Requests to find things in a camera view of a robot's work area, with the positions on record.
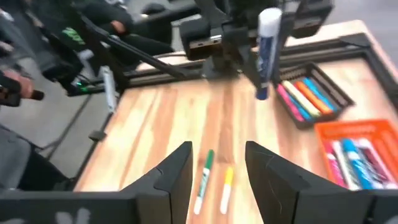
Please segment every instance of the blue marker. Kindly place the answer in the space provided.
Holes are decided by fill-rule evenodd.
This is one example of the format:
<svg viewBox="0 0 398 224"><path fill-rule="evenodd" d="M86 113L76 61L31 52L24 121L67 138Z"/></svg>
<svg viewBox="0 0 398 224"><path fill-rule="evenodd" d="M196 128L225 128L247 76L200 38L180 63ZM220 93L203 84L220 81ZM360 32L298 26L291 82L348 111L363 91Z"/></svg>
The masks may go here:
<svg viewBox="0 0 398 224"><path fill-rule="evenodd" d="M311 121L311 120L312 120L311 115L310 115L310 114L303 108L303 106L302 106L299 102L297 102L297 100L296 100L292 95L290 95L290 94L289 94L289 99L290 99L291 102L294 104L294 106L297 107L298 112L300 112L301 116L303 116L303 118L304 118L306 121Z"/></svg>
<svg viewBox="0 0 398 224"><path fill-rule="evenodd" d="M318 97L319 100L324 102L331 110L333 111L336 110L336 108L330 103L328 98L322 95L322 93L318 90L317 86L309 78L304 78L303 82L312 91L312 93L316 97Z"/></svg>
<svg viewBox="0 0 398 224"><path fill-rule="evenodd" d="M343 139L341 143L349 163L351 164L355 174L358 176L362 189L373 189L374 187L372 185L371 177L358 153L358 149L354 145L354 142L350 139Z"/></svg>
<svg viewBox="0 0 398 224"><path fill-rule="evenodd" d="M268 99L268 87L274 68L281 17L282 11L276 7L265 9L259 14L257 69L261 77L261 88L256 93L258 100Z"/></svg>

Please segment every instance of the yellow marker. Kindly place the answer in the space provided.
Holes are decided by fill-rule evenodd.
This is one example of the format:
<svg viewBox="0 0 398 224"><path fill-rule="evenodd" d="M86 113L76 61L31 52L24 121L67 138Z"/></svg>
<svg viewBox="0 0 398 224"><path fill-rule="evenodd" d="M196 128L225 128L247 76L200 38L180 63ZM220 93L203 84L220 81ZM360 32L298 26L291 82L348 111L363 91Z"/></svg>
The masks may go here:
<svg viewBox="0 0 398 224"><path fill-rule="evenodd" d="M319 111L304 95L302 95L301 92L293 86L293 84L284 80L282 81L282 85L313 117L321 115L321 111Z"/></svg>
<svg viewBox="0 0 398 224"><path fill-rule="evenodd" d="M232 167L228 167L228 170L226 171L226 176L225 176L225 182L224 182L224 190L223 190L223 197L221 198L221 206L220 206L220 211L221 214L226 214L226 211L228 209L228 202L229 202L229 196L231 195L231 189L232 189L232 179L234 177L234 170Z"/></svg>

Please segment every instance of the orange marker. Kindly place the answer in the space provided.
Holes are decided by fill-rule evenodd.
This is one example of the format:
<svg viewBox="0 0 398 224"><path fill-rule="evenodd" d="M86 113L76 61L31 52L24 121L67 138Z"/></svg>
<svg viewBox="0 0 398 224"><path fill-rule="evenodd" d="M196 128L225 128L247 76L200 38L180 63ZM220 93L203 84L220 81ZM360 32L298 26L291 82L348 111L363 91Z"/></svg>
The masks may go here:
<svg viewBox="0 0 398 224"><path fill-rule="evenodd" d="M303 82L296 82L295 87L303 93L303 95L323 114L330 114L333 112L329 107L327 107L322 100L319 100Z"/></svg>

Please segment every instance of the yellow marker cap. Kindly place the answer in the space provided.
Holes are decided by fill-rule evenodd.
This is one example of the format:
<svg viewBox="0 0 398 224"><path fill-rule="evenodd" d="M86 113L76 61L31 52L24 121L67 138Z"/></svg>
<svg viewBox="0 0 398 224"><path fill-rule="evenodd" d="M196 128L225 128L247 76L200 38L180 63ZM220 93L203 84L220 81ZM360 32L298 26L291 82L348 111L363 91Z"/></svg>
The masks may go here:
<svg viewBox="0 0 398 224"><path fill-rule="evenodd" d="M226 170L226 176L225 176L225 184L232 185L232 179L234 177L234 170L232 167L228 167Z"/></svg>

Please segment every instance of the gray floor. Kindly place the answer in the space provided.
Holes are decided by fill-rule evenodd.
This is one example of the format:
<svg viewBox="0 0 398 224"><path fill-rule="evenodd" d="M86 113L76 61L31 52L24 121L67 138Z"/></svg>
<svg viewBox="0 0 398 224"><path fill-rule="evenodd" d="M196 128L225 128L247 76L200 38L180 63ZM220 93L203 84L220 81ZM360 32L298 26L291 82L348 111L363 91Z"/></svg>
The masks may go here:
<svg viewBox="0 0 398 224"><path fill-rule="evenodd" d="M131 0L131 12L139 12L147 2L161 2L168 7L178 7L186 4L185 0L177 1L171 6L166 0ZM327 20L328 24L352 19L361 19L380 41L384 50L398 65L398 1L395 0L335 0L335 10ZM174 47L181 49L178 38ZM38 146L46 146L54 142L74 117L87 96L68 98L56 83L50 83L41 78L32 62L25 62L35 74L37 88L46 92L46 99L40 103L26 101L20 108L0 109L0 122L30 139ZM78 117L65 140L54 153L51 161L67 176L74 176L83 162L91 141L88 135L94 129L99 129L106 117L106 103L103 95L92 96L90 102Z"/></svg>

